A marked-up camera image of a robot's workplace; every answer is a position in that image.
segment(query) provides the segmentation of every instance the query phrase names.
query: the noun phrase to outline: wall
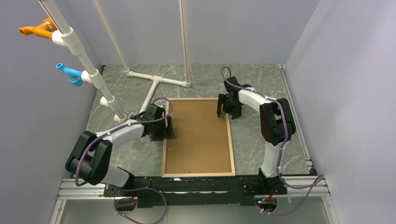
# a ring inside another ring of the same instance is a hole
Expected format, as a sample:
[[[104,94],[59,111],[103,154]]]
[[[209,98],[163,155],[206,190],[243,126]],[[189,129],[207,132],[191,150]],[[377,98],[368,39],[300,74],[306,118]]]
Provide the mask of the wall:
[[[91,1],[66,0],[103,64],[120,64]],[[184,63],[178,0],[99,0],[129,64]],[[286,63],[319,0],[186,1],[191,63]]]
[[[81,30],[68,5],[59,1],[70,25]],[[37,1],[5,1],[0,7],[0,223],[49,223],[64,164],[84,131],[92,85],[74,88],[59,62],[82,70],[67,48],[18,28],[38,25],[47,15]],[[86,39],[82,39],[96,66]]]
[[[394,223],[396,1],[321,0],[286,64],[340,223]]]

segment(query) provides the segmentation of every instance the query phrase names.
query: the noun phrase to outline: blue pipe fitting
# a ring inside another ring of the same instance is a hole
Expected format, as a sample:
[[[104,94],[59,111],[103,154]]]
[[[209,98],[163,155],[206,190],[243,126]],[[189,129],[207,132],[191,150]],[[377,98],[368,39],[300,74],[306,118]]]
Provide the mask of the blue pipe fitting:
[[[82,71],[66,68],[62,63],[58,63],[57,68],[69,77],[69,81],[73,86],[79,87],[83,84],[84,81],[81,79]]]

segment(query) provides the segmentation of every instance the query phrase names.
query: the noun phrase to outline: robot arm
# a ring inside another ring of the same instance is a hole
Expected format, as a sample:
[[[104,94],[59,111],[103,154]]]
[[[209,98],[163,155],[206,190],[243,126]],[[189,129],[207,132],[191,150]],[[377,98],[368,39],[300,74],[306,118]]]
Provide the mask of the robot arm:
[[[110,157],[113,149],[137,138],[150,136],[151,141],[160,141],[165,138],[174,137],[171,117],[158,122],[139,124],[139,121],[156,120],[163,117],[164,109],[156,105],[149,105],[145,112],[130,117],[124,124],[112,129],[91,133],[83,132],[77,140],[69,159],[66,162],[66,170],[76,174],[78,163],[87,148],[98,136],[110,133],[106,137],[98,140],[89,149],[91,154],[87,154],[79,172],[80,178],[86,182],[96,185],[107,183],[125,189],[133,188],[134,176],[119,167],[110,166]]]
[[[264,161],[260,171],[266,178],[274,178],[277,176],[276,164],[279,160],[279,150],[285,139],[285,131],[282,123],[281,113],[278,105],[268,98],[254,93],[254,88],[248,84],[240,85],[236,77],[229,77],[227,81],[230,83],[244,87],[248,90],[241,90],[224,82],[227,94],[219,94],[217,115],[222,111],[232,115],[231,119],[241,116],[242,105],[248,105],[260,113],[260,125],[262,136],[266,140]],[[293,120],[289,102],[282,98],[277,100],[281,103],[287,124],[288,139],[296,132],[296,126]]]

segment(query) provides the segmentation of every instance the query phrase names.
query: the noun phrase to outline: wooden frame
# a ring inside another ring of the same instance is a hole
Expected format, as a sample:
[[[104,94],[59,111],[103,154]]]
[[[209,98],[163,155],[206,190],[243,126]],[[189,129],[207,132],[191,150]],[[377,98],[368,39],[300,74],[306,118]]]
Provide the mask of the wooden frame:
[[[215,97],[211,98],[169,98],[169,100],[218,100]],[[169,102],[166,103],[166,113],[168,113]],[[234,155],[233,155],[233,143],[231,139],[231,127],[230,127],[230,117],[228,114],[225,114],[226,117],[226,126],[227,126],[227,135],[228,135],[228,147],[230,154],[230,163],[231,163],[231,172],[229,173],[182,173],[182,174],[166,174],[165,173],[165,162],[166,162],[166,146],[167,140],[163,141],[163,160],[162,160],[162,169],[161,169],[161,177],[202,177],[202,176],[235,176],[235,163],[234,163]]]

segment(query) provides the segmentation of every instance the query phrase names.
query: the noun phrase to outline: orange nozzle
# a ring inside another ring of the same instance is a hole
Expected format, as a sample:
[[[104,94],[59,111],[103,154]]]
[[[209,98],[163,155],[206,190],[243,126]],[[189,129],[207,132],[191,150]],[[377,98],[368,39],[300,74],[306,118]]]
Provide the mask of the orange nozzle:
[[[51,39],[52,32],[55,31],[57,28],[55,27],[54,23],[52,22],[51,18],[47,18],[42,21],[42,23],[36,27],[21,27],[19,28],[19,32],[24,35],[34,34],[39,37],[44,37]]]

